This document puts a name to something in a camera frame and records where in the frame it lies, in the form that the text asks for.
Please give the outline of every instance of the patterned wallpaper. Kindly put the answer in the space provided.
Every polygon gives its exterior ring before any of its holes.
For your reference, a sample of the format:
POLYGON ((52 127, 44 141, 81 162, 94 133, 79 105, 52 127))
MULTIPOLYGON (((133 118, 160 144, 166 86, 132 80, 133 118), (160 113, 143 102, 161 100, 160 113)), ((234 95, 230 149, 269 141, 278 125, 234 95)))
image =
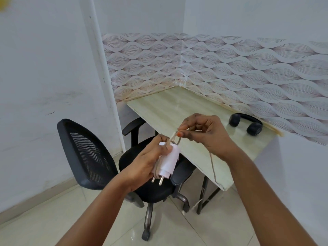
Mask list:
POLYGON ((182 82, 328 144, 328 42, 128 33, 106 34, 103 44, 117 102, 182 82))

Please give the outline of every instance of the desk leg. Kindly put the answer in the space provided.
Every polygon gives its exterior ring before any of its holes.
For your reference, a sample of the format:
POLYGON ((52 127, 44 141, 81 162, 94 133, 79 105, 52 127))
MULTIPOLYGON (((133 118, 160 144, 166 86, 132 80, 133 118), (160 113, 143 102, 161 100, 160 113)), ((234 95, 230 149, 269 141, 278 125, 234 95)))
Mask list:
POLYGON ((204 208, 205 205, 207 205, 207 203, 220 191, 220 188, 217 188, 209 197, 208 199, 206 199, 204 201, 204 195, 207 189, 207 184, 208 184, 208 177, 204 176, 204 181, 203 181, 203 186, 202 186, 202 190, 200 192, 200 196, 199 196, 199 200, 201 200, 198 203, 198 207, 197 207, 197 214, 199 215, 200 212, 202 211, 202 209, 204 208))

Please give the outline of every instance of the black office chair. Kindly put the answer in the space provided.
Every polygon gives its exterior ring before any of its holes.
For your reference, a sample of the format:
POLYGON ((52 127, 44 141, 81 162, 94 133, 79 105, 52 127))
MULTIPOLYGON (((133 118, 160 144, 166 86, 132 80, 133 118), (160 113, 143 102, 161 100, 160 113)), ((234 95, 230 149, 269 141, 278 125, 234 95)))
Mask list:
MULTIPOLYGON (((131 133, 131 148, 119 160, 120 171, 130 165, 134 158, 154 138, 148 138, 138 144, 138 130, 144 123, 145 121, 142 118, 138 118, 123 129, 123 135, 131 133)), ((106 147, 92 132, 72 120, 61 120, 57 124, 57 129, 68 163, 78 184, 92 190, 104 189, 110 180, 118 174, 114 160, 106 147)), ((180 154, 179 161, 170 179, 164 179, 161 186, 158 185, 158 180, 154 183, 149 180, 125 197, 125 200, 133 202, 137 207, 142 208, 144 207, 143 202, 148 203, 145 230, 142 233, 143 240, 148 241, 150 237, 154 203, 165 201, 168 196, 172 195, 173 198, 177 198, 184 203, 183 211, 189 211, 189 202, 179 191, 194 169, 195 166, 180 154)))

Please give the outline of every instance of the headphones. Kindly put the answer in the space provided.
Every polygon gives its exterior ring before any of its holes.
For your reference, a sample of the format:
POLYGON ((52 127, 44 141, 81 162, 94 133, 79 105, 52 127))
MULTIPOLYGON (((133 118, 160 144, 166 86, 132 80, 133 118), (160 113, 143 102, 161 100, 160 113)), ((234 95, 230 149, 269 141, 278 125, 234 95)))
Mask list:
POLYGON ((237 127, 240 122, 240 118, 244 118, 244 119, 252 122, 251 125, 249 125, 247 128, 247 133, 249 133, 252 136, 256 136, 256 135, 260 134, 260 132, 262 131, 262 128, 263 128, 263 123, 260 120, 258 120, 257 118, 252 117, 247 114, 243 114, 243 113, 232 114, 229 118, 229 124, 232 127, 237 127))

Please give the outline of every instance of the desk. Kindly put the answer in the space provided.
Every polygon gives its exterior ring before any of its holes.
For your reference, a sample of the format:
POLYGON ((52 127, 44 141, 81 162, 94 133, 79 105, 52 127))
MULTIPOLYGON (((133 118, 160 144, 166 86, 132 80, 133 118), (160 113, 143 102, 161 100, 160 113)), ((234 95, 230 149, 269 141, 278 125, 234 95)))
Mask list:
MULTIPOLYGON (((231 139, 252 160, 277 136, 273 130, 266 127, 256 137, 248 135, 246 129, 251 122, 245 119, 241 119, 238 127, 231 127, 229 118, 233 114, 232 111, 182 87, 174 87, 140 97, 128 101, 127 105, 157 132, 166 136, 171 136, 182 121, 193 113, 217 115, 231 139)), ((202 144, 183 138, 179 147, 181 153, 215 183, 207 149, 202 144)), ((216 180, 219 183, 215 184, 224 191, 228 190, 234 183, 228 165, 215 155, 213 156, 213 164, 216 180)))

